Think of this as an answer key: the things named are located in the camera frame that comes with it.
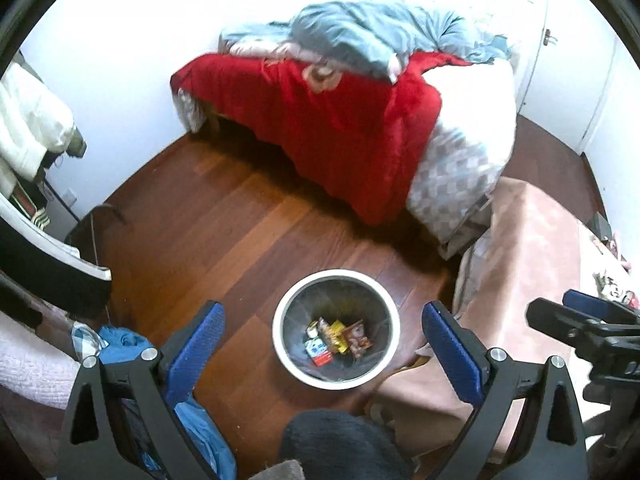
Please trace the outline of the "white round trash bin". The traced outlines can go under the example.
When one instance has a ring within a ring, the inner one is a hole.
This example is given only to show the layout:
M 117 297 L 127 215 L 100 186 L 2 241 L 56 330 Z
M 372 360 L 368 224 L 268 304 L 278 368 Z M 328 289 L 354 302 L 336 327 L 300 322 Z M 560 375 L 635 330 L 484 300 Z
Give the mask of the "white round trash bin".
M 401 333 L 390 293 L 366 274 L 332 269 L 294 284 L 278 303 L 272 343 L 285 369 L 312 388 L 355 389 L 393 359 Z

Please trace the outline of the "blue crumpled garment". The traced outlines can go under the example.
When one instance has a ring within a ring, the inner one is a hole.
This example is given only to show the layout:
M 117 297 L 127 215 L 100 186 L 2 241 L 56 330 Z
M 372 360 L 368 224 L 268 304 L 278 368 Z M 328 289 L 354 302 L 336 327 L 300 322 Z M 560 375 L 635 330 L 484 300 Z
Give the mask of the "blue crumpled garment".
M 104 342 L 100 351 L 103 364 L 132 361 L 143 350 L 152 347 L 146 338 L 128 328 L 104 325 L 99 330 L 99 336 Z M 174 412 L 198 452 L 218 478 L 235 479 L 236 461 L 231 448 L 206 409 L 193 396 L 188 396 L 185 401 L 176 404 Z

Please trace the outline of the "pink beige mattress cover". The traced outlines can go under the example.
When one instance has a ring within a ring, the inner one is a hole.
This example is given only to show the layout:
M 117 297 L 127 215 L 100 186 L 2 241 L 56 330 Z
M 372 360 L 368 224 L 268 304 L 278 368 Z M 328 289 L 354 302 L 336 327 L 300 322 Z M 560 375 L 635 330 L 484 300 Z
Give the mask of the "pink beige mattress cover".
M 597 295 L 594 277 L 605 270 L 610 252 L 554 198 L 512 178 L 501 179 L 495 189 L 489 234 L 480 286 L 460 325 L 486 347 L 506 350 L 517 361 L 542 363 L 562 356 L 582 392 L 589 364 L 566 344 L 532 330 L 525 313 L 534 299 L 560 302 L 569 289 Z M 393 374 L 378 397 L 392 414 L 397 445 L 411 457 L 454 442 L 472 411 L 436 359 Z

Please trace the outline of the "brown snack wrapper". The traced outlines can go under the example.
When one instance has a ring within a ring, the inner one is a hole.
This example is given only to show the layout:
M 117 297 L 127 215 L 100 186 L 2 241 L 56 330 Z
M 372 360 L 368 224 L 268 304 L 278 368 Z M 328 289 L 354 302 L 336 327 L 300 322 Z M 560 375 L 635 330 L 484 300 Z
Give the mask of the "brown snack wrapper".
M 359 320 L 349 325 L 342 333 L 352 356 L 359 360 L 371 347 L 371 341 L 366 335 L 366 328 L 363 320 Z

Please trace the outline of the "dark fuzzy slipper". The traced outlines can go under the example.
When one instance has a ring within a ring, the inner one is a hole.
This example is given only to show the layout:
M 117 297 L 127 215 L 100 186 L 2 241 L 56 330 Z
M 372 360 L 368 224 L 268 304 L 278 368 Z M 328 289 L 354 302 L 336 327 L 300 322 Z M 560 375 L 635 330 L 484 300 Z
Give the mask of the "dark fuzzy slipper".
M 285 426 L 279 460 L 295 460 L 307 479 L 410 479 L 413 463 L 375 422 L 347 412 L 306 411 Z

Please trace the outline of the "red white snack packet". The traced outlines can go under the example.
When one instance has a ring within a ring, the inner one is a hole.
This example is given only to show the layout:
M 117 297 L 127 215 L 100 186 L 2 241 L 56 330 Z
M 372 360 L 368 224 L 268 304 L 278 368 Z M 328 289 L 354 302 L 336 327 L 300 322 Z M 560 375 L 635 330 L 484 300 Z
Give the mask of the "red white snack packet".
M 304 348 L 315 366 L 322 367 L 333 360 L 332 352 L 320 337 L 307 339 Z

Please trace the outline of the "yellow snack wrapper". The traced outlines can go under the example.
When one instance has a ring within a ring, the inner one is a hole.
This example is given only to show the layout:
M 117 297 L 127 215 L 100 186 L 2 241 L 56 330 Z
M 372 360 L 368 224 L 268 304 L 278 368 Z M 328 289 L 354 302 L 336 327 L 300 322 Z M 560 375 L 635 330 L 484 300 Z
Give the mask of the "yellow snack wrapper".
M 338 353 L 344 356 L 349 348 L 342 333 L 345 325 L 340 320 L 329 323 L 324 318 L 318 319 L 318 331 L 322 340 L 329 347 L 332 353 Z

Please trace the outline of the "white door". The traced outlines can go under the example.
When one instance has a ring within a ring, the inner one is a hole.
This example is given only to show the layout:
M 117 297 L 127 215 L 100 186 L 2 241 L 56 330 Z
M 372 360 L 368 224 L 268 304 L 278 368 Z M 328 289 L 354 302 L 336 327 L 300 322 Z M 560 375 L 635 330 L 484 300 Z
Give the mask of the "white door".
M 590 2 L 549 6 L 521 114 L 580 155 L 611 70 L 616 36 Z

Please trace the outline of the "red fleece blanket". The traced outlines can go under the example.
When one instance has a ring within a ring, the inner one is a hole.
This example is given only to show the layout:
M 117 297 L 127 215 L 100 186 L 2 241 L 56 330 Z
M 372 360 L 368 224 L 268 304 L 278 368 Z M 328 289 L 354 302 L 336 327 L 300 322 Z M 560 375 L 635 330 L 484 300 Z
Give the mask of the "red fleece blanket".
M 450 54 L 416 52 L 394 84 L 340 73 L 320 89 L 307 63 L 211 53 L 175 72 L 170 88 L 280 146 L 300 176 L 378 226 L 404 209 L 442 108 L 424 73 L 463 63 Z

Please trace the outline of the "white hanging jacket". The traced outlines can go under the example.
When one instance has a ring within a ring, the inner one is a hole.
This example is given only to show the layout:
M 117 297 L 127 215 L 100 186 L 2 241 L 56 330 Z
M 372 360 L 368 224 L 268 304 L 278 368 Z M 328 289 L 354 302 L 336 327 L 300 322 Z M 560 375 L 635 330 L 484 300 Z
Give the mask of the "white hanging jacket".
M 1 195 L 17 179 L 35 181 L 49 157 L 84 157 L 87 143 L 72 110 L 20 62 L 1 77 Z

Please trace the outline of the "teal blue quilt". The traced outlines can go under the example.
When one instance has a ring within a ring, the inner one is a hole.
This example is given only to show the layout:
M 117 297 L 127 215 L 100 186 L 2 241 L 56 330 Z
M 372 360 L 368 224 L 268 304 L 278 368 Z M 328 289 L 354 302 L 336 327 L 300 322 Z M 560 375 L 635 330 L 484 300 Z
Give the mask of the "teal blue quilt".
M 228 27 L 218 51 L 295 58 L 392 84 L 416 52 L 442 52 L 472 64 L 511 57 L 505 36 L 484 32 L 456 12 L 370 1 L 314 3 L 287 22 Z

